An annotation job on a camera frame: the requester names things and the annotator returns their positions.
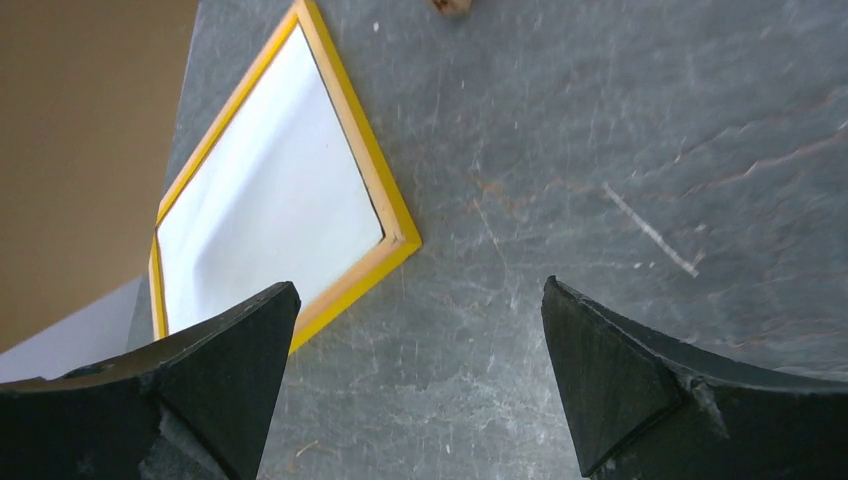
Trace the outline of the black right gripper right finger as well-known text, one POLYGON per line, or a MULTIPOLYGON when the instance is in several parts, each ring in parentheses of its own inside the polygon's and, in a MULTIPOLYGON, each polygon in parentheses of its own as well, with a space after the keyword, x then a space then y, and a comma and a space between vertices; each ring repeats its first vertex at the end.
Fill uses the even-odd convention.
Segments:
POLYGON ((845 383, 680 342, 555 277, 541 315, 584 477, 846 477, 845 383))

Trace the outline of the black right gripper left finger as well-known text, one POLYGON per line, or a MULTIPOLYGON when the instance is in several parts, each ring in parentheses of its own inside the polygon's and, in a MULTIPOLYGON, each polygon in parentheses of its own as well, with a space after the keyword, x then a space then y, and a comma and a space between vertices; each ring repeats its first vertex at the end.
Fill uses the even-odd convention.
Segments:
POLYGON ((1 387, 5 479, 253 479, 300 298, 278 282, 55 379, 1 387))

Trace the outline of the building and sky photo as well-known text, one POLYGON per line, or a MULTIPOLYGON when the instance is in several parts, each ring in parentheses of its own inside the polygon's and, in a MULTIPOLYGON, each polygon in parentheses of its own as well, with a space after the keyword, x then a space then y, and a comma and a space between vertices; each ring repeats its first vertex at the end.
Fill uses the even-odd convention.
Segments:
POLYGON ((295 29, 158 229, 170 332, 290 281, 315 300, 383 230, 295 29))

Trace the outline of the brown cardboard backing board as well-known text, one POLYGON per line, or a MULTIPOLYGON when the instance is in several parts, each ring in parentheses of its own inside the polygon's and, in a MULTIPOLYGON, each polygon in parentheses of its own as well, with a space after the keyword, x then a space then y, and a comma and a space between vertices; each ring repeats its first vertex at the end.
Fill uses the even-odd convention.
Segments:
POLYGON ((1 5, 1 346, 137 277, 198 5, 1 5))

